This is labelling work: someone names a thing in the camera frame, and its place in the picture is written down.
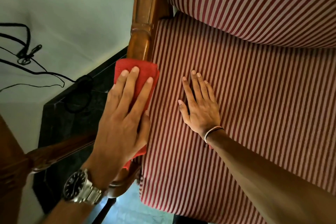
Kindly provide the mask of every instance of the seat cushion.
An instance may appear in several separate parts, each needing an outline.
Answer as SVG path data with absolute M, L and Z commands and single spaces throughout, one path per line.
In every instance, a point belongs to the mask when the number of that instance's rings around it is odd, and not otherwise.
M 179 13 L 158 25 L 152 61 L 160 78 L 142 159 L 141 201 L 212 223 L 262 223 L 216 152 L 183 123 L 182 76 L 214 88 L 229 136 L 336 193 L 334 49 L 253 44 Z
M 336 0 L 169 0 L 180 11 L 254 43 L 336 47 Z

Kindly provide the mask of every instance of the wooden chair frame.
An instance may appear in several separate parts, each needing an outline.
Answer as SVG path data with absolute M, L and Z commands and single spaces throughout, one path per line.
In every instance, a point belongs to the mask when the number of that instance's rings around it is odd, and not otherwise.
M 163 18 L 173 17 L 173 7 L 167 0 L 134 0 L 127 57 L 151 60 L 157 23 Z M 22 188 L 30 173 L 47 169 L 63 158 L 91 145 L 95 134 L 70 138 L 61 143 L 35 149 L 27 154 L 19 146 L 0 116 L 0 223 L 17 223 Z M 130 171 L 123 169 L 110 186 L 110 196 L 122 195 L 134 182 L 140 166 L 133 164 Z M 113 201 L 104 207 L 95 223 L 101 223 Z

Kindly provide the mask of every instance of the hand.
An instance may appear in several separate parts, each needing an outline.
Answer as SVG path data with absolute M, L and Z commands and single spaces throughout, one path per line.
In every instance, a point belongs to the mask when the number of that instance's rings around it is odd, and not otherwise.
M 92 154 L 83 165 L 89 169 L 92 179 L 95 180 L 92 182 L 98 188 L 107 188 L 123 165 L 147 144 L 150 120 L 148 112 L 144 115 L 142 112 L 153 78 L 147 80 L 129 111 L 138 75 L 138 67 L 133 67 L 130 73 L 127 70 L 122 71 L 107 95 Z
M 211 128 L 221 125 L 218 104 L 212 87 L 207 81 L 203 80 L 200 73 L 196 75 L 194 70 L 191 71 L 191 81 L 196 100 L 187 78 L 183 77 L 182 84 L 187 96 L 190 115 L 188 114 L 186 104 L 182 100 L 178 101 L 180 112 L 185 124 L 204 139 L 205 134 Z

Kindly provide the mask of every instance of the red cloth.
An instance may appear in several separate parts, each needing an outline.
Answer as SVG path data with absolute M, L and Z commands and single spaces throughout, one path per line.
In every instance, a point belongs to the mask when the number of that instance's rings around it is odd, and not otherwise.
M 140 91 L 142 87 L 144 86 L 145 82 L 149 77 L 153 77 L 153 86 L 152 90 L 150 91 L 149 98 L 147 100 L 147 103 L 145 105 L 145 108 L 142 113 L 144 113 L 149 106 L 149 102 L 151 100 L 151 97 L 153 95 L 154 88 L 158 82 L 160 71 L 158 70 L 157 64 L 154 64 L 152 62 L 143 61 L 143 60 L 136 60 L 136 59 L 120 59 L 115 63 L 115 71 L 114 71 L 114 83 L 117 82 L 118 77 L 120 76 L 121 72 L 123 70 L 128 70 L 129 72 L 132 70 L 133 67 L 137 66 L 140 69 L 138 79 L 135 84 L 134 89 L 134 96 L 130 105 L 130 108 L 134 105 L 138 95 L 140 94 Z M 146 146 L 144 146 L 141 150 L 139 150 L 136 155 L 133 158 L 136 158 L 138 156 L 144 155 L 146 153 Z M 129 166 L 131 164 L 131 161 L 128 161 L 124 168 L 127 170 L 129 169 Z

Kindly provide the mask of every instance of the watch face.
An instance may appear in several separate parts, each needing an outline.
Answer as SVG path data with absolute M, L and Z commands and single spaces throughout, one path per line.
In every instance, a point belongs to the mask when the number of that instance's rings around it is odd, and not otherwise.
M 73 173 L 66 181 L 63 189 L 63 197 L 65 201 L 69 201 L 78 196 L 86 182 L 86 174 L 83 170 Z

